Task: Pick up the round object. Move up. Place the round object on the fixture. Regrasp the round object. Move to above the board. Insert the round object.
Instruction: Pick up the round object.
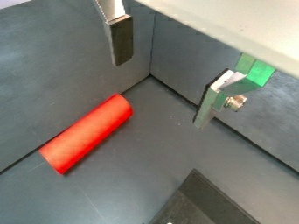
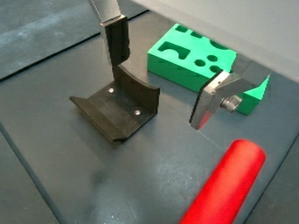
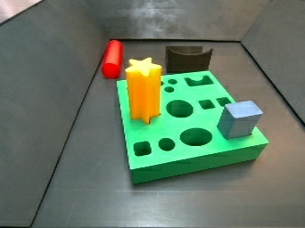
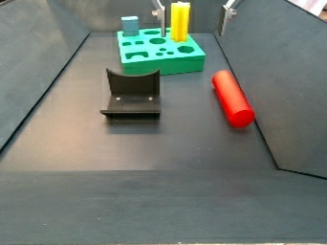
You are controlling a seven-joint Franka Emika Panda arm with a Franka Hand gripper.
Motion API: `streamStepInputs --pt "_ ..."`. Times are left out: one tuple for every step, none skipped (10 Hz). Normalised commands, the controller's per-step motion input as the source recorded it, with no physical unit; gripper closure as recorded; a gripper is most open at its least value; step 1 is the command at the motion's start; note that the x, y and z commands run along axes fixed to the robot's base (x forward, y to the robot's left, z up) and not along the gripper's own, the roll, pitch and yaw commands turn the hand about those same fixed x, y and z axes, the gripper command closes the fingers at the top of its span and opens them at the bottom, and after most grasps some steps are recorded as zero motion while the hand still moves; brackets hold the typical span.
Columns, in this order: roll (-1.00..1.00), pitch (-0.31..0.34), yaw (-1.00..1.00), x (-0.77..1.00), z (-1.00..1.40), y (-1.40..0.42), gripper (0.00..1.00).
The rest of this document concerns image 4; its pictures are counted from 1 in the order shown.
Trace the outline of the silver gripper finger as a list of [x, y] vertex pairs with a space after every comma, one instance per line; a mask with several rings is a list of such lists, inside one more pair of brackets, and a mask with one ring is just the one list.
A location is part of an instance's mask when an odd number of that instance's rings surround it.
[[153, 11], [153, 15], [161, 20], [162, 26], [162, 37], [166, 37], [166, 8], [162, 4], [161, 0], [151, 0], [155, 6], [155, 10]]
[[237, 0], [227, 0], [222, 5], [222, 23], [221, 23], [221, 35], [225, 35], [227, 22], [237, 15], [237, 10], [234, 9]]

